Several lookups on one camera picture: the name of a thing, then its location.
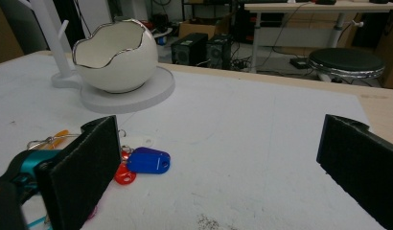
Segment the white key stand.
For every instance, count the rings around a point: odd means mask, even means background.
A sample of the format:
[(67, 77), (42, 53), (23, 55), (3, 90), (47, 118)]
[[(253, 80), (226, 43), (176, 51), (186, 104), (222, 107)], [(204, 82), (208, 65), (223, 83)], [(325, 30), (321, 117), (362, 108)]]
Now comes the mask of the white key stand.
[(68, 25), (63, 21), (54, 25), (49, 9), (53, 6), (45, 0), (18, 0), (34, 11), (45, 39), (53, 53), (59, 72), (51, 77), (55, 88), (76, 88), (80, 91), (81, 103), (89, 110), (103, 114), (124, 114), (140, 111), (160, 104), (168, 99), (175, 82), (171, 71), (160, 67), (157, 62), (154, 74), (140, 87), (125, 93), (109, 93), (86, 83), (76, 70), (74, 62), (69, 63), (60, 43)]

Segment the white egg-shaped bowl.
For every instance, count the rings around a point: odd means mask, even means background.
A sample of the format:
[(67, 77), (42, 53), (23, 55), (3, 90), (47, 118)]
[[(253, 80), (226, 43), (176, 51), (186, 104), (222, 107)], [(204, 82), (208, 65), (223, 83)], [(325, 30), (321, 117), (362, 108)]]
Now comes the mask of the white egg-shaped bowl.
[(144, 84), (158, 62), (155, 40), (135, 19), (99, 26), (73, 48), (76, 70), (89, 85), (109, 93), (125, 93)]

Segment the blue key tag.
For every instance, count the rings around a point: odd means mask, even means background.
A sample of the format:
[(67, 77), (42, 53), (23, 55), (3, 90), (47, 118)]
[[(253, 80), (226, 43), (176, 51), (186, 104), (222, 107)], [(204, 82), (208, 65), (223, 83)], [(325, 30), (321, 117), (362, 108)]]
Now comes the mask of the blue key tag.
[(127, 159), (127, 168), (135, 173), (166, 173), (171, 165), (171, 157), (165, 151), (137, 148)]

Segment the small cardboard box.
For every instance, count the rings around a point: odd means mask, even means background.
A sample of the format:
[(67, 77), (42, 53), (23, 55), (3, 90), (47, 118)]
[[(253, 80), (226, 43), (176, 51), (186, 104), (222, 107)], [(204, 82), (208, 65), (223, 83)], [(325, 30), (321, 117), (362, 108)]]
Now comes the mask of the small cardboard box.
[(193, 18), (179, 24), (179, 38), (194, 33), (207, 34), (208, 38), (214, 35), (227, 35), (229, 20), (227, 18)]

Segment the white table mat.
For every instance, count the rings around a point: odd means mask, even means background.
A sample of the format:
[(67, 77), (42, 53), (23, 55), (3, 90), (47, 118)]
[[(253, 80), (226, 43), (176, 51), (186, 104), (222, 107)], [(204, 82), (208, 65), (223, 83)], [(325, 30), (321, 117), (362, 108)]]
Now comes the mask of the white table mat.
[(129, 137), (171, 157), (160, 175), (111, 183), (83, 230), (383, 230), (316, 160), (328, 114), (364, 121), (354, 96), (174, 74), (172, 95), (123, 114)]

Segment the black round stool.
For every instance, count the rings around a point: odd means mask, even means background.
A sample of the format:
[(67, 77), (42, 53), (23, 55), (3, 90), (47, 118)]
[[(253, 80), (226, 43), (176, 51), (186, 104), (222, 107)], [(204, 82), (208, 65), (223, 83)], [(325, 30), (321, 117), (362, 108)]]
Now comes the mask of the black round stool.
[(342, 82), (344, 78), (375, 79), (385, 68), (381, 58), (348, 48), (325, 48), (313, 51), (307, 58), (307, 64), (322, 81), (328, 82)]

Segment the flat black floor box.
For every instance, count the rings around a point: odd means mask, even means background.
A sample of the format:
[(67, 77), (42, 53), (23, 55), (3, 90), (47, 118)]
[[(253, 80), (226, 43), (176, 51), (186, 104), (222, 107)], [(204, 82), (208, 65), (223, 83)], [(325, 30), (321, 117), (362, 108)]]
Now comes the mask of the flat black floor box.
[(296, 69), (309, 69), (310, 65), (305, 57), (295, 57), (289, 60), (289, 63)]

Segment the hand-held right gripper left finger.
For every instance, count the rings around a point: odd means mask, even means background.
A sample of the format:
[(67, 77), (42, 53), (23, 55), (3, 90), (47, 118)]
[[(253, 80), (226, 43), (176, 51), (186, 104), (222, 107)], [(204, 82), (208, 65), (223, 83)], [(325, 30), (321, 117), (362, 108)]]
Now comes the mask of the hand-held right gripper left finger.
[(121, 163), (117, 118), (81, 127), (81, 135), (35, 166), (35, 177), (53, 230), (80, 230)]

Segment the black computer tower green sticker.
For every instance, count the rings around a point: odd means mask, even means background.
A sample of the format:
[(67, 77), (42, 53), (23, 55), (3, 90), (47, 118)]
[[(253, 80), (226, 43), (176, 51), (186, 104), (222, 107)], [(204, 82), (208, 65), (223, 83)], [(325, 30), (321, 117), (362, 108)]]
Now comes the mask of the black computer tower green sticker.
[(187, 66), (203, 66), (206, 61), (208, 34), (192, 33), (179, 38), (171, 45), (172, 63)]

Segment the red key tag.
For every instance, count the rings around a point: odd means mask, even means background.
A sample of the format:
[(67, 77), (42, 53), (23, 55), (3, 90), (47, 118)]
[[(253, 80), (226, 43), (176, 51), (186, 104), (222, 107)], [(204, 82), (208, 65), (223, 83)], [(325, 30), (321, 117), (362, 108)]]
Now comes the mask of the red key tag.
[(128, 185), (131, 184), (135, 179), (137, 174), (132, 172), (127, 167), (127, 160), (129, 154), (127, 151), (121, 151), (122, 161), (118, 167), (117, 172), (114, 175), (114, 180), (120, 185)]

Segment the orange key tag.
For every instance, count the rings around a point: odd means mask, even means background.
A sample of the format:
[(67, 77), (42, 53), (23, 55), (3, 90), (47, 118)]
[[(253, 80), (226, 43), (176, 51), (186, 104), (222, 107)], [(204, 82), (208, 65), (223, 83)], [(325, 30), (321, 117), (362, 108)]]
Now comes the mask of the orange key tag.
[(46, 150), (54, 150), (56, 147), (58, 147), (66, 138), (66, 136), (69, 134), (69, 131), (67, 129), (62, 130), (55, 134), (52, 137), (49, 137), (46, 140), (46, 144), (44, 145), (44, 148)]

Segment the tall brown cardboard box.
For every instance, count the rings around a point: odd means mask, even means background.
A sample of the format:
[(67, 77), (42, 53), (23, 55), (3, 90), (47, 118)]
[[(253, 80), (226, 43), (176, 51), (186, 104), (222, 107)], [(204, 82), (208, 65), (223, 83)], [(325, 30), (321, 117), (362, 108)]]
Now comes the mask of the tall brown cardboard box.
[(387, 18), (375, 54), (385, 62), (385, 69), (379, 77), (381, 86), (393, 89), (393, 11)]

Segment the teal carabiner keychain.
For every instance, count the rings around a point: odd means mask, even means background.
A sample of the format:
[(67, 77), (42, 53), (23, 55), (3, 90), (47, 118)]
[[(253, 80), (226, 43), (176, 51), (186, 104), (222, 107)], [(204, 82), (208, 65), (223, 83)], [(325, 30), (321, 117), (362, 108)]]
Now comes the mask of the teal carabiner keychain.
[(54, 158), (58, 153), (58, 149), (28, 149), (13, 158), (9, 165), (9, 170), (12, 172), (10, 182), (16, 186), (22, 204), (38, 193), (34, 168)]

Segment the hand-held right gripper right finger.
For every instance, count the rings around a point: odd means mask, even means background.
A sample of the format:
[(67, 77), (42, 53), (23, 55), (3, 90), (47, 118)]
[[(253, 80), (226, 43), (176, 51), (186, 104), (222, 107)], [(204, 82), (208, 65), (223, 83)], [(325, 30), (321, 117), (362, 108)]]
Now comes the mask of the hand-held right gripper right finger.
[(325, 116), (316, 161), (386, 230), (393, 230), (393, 144), (349, 118)]

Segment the desk with white legs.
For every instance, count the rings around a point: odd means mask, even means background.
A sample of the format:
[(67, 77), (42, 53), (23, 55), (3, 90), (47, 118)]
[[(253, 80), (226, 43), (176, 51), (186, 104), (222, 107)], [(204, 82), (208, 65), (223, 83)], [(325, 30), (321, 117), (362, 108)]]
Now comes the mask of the desk with white legs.
[[(280, 47), (335, 47), (342, 33), (342, 27), (347, 13), (353, 12), (389, 12), (393, 3), (375, 4), (370, 2), (353, 2), (337, 0), (334, 5), (320, 5), (314, 2), (304, 3), (253, 3), (245, 4), (244, 8), (256, 14), (250, 72), (255, 73), (262, 62), (257, 61), (260, 46)], [(286, 23), (280, 28), (263, 28), (263, 13), (336, 13), (335, 25), (331, 29), (311, 29), (287, 27)]]

